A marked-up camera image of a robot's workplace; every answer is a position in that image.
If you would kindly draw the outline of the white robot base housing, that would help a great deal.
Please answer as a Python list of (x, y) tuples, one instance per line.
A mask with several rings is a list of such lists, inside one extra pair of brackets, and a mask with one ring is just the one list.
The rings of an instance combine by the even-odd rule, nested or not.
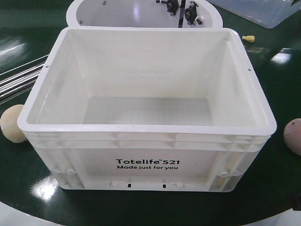
[(75, 0), (68, 7), (66, 22), (70, 27), (149, 27), (149, 28), (222, 28), (218, 10), (206, 0), (194, 0), (203, 25), (189, 26), (184, 10), (190, 0), (178, 0), (175, 16), (166, 11), (166, 5), (155, 0)]

